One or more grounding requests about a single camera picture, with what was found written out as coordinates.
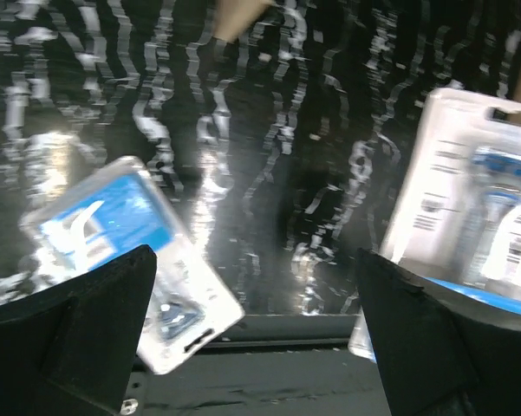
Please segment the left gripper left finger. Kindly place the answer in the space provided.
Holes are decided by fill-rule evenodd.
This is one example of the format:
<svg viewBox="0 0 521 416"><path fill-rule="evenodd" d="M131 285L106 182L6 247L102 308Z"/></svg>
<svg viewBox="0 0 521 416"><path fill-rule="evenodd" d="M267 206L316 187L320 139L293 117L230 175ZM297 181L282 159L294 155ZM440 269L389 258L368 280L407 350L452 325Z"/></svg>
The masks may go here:
<svg viewBox="0 0 521 416"><path fill-rule="evenodd" d="M156 275L141 245L0 306L0 415L116 415Z"/></svg>

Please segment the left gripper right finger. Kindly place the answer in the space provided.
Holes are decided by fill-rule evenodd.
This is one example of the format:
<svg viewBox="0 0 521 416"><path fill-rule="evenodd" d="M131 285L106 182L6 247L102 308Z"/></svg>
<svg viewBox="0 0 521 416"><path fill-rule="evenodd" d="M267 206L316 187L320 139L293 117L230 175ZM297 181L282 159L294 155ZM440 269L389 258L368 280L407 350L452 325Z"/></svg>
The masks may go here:
<svg viewBox="0 0 521 416"><path fill-rule="evenodd" d="M360 249L361 306L393 415L521 415L521 315Z"/></svg>

